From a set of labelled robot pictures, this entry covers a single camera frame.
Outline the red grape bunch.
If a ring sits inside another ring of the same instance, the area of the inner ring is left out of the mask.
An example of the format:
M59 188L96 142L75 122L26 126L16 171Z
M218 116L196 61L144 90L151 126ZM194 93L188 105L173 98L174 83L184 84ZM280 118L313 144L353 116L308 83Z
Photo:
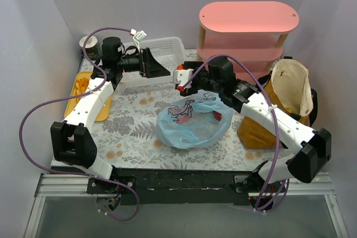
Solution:
M218 121L221 121L222 119L222 114L218 113L217 111L213 111L214 118Z

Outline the orange twisted snack food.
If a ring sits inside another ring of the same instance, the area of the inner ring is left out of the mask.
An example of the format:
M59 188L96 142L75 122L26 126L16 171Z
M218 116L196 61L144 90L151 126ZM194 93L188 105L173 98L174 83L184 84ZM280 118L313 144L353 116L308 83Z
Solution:
M89 85L89 79L81 78L75 81L75 94L80 95L86 92Z

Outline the yellow canvas tote bag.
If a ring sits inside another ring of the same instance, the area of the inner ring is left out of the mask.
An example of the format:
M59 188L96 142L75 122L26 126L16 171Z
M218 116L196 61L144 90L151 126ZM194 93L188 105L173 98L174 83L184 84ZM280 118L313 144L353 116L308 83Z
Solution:
M299 61L285 56L272 71L258 79L272 104L298 122L312 126L317 118L317 92L310 87L309 71ZM275 136L253 119L245 117L237 136L246 149L267 149L276 145Z

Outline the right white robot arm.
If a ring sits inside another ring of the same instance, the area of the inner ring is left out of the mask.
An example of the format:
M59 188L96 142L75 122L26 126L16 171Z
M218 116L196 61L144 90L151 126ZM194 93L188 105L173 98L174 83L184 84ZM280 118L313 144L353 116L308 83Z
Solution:
M293 154L292 158L274 158L260 164L243 181L259 192L273 183L295 178L310 183L331 158L331 133L308 127L279 108L275 108L260 83L254 85L237 79L233 59L225 55L211 57L201 64L186 61L173 72L173 83L181 96L199 90L217 93L220 100L275 135Z

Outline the blue plastic grocery bag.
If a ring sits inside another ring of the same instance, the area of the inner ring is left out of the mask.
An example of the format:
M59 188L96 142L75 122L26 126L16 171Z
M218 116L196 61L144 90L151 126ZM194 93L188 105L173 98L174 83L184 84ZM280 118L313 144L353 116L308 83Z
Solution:
M213 111L222 114L221 121ZM178 149L206 148L230 128L233 112L217 93L198 93L175 101L157 116L156 136L166 146Z

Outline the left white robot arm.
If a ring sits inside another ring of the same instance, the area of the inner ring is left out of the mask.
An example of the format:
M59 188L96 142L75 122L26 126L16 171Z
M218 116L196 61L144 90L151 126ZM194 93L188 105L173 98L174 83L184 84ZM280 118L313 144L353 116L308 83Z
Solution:
M104 106L114 93L123 73L138 72L142 77L157 78L171 73L151 54L149 48L137 49L124 55L118 37L107 37L102 43L100 68L94 69L86 89L72 112L50 128L52 148L57 161L73 165L85 173L101 177L99 186L106 193L118 189L119 181L112 175L113 167L100 158L90 130Z

